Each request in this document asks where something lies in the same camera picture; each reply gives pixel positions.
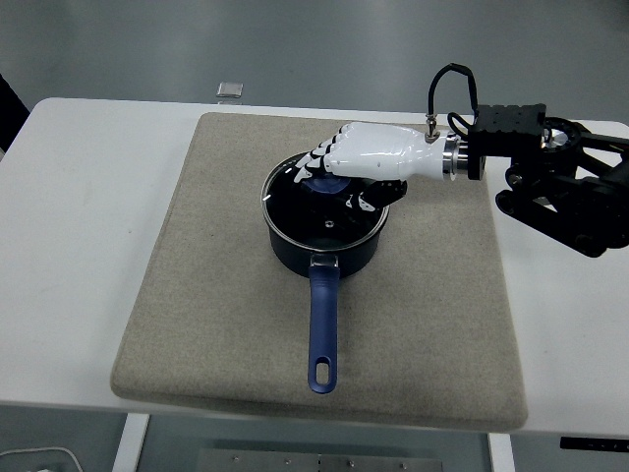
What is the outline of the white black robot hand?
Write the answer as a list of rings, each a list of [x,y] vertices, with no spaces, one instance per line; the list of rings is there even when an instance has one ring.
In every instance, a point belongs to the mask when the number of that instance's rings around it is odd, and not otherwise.
[[[445,151],[443,136],[429,141],[411,128],[352,122],[301,157],[291,175],[317,194],[343,198],[345,207],[373,212],[403,198],[411,176],[452,175]]]

